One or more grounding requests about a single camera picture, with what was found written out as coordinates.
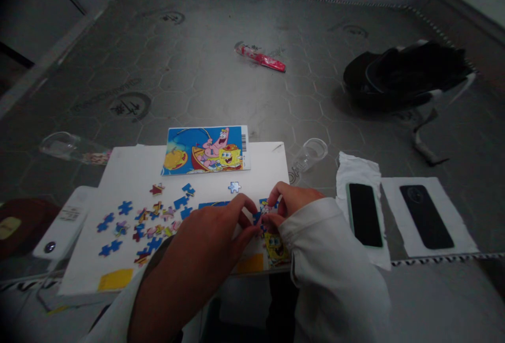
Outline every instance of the white sleeve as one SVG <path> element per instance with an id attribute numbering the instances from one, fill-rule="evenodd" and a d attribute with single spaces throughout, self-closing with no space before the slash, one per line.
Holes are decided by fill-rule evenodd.
<path id="1" fill-rule="evenodd" d="M 133 304 L 144 275 L 144 266 L 117 296 L 95 327 L 79 343 L 126 343 Z"/>
<path id="2" fill-rule="evenodd" d="M 279 232 L 300 288 L 295 342 L 387 340 L 388 289 L 332 198 L 305 206 Z"/>

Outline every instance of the plastic cup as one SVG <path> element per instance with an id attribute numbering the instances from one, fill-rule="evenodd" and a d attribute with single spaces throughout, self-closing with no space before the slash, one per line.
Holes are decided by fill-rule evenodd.
<path id="1" fill-rule="evenodd" d="M 291 163 L 289 182 L 294 185 L 300 181 L 301 174 L 315 163 L 320 162 L 328 154 L 328 146 L 318 138 L 306 141 Z"/>
<path id="2" fill-rule="evenodd" d="M 44 138 L 39 150 L 63 160 L 93 165 L 106 165 L 111 152 L 96 142 L 67 132 L 54 133 Z"/>

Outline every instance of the phone screen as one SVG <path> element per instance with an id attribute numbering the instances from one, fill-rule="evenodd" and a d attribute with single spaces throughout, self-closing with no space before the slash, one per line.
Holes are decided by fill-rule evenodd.
<path id="1" fill-rule="evenodd" d="M 454 247 L 454 242 L 426 188 L 422 185 L 403 185 L 400 192 L 425 247 L 429 249 Z"/>
<path id="2" fill-rule="evenodd" d="M 365 246 L 382 247 L 379 216 L 373 189 L 364 184 L 348 184 L 349 215 L 354 236 Z"/>

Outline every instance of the brown object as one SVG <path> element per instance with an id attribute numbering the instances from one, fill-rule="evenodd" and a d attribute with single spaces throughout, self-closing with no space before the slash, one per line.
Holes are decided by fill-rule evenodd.
<path id="1" fill-rule="evenodd" d="M 7 201 L 0 208 L 0 260 L 33 251 L 59 211 L 38 198 Z"/>

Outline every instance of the hexagon pattern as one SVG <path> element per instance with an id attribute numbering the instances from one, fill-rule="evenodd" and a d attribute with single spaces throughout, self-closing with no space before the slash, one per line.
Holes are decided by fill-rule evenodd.
<path id="1" fill-rule="evenodd" d="M 349 33 L 347 25 L 366 33 Z M 405 120 L 367 118 L 342 86 L 346 65 L 362 52 L 440 40 L 430 31 L 410 12 L 385 8 L 303 0 L 117 0 L 48 72 L 47 82 L 0 121 L 2 198 L 39 196 L 62 204 L 75 187 L 98 185 L 103 168 L 38 153 L 42 138 L 55 131 L 114 147 L 162 145 L 169 127 L 244 124 L 252 142 L 285 142 L 289 162 L 307 139 L 326 141 L 328 156 L 300 184 L 330 197 L 340 150 L 376 160 L 385 176 L 437 176 L 458 200 L 481 249 L 505 250 L 499 239 L 505 118 L 495 96 L 481 96 L 482 80 L 421 133 L 451 158 L 435 168 L 410 147 Z M 237 55 L 241 41 L 284 62 L 286 73 Z M 134 104 L 128 97 L 150 102 L 139 120 L 132 108 L 113 113 L 121 100 Z M 492 185 L 491 193 L 481 183 Z M 388 235 L 399 236 L 394 219 L 387 225 Z M 393 259 L 405 255 L 401 243 L 391 250 Z"/>

